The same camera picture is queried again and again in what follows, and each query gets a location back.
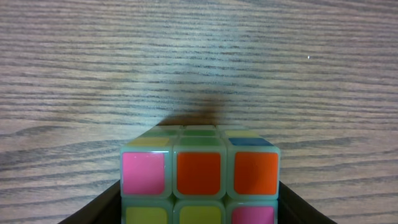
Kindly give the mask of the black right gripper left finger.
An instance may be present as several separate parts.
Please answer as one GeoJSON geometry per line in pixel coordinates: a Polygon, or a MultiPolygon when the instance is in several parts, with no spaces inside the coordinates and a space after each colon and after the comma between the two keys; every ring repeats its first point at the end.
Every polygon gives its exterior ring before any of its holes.
{"type": "Polygon", "coordinates": [[[121,224],[120,181],[59,224],[121,224]]]}

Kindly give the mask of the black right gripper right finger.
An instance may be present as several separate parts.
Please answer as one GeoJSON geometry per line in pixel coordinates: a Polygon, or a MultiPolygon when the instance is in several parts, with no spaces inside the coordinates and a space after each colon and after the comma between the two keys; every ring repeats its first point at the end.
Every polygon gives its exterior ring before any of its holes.
{"type": "Polygon", "coordinates": [[[336,224],[279,182],[278,224],[336,224]]]}

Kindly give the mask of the colourful puzzle cube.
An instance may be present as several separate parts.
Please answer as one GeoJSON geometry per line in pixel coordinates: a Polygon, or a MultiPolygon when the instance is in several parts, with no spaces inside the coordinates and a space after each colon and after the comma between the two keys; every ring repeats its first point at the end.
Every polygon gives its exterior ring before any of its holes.
{"type": "Polygon", "coordinates": [[[239,126],[156,126],[121,148],[123,223],[277,223],[280,150],[239,126]]]}

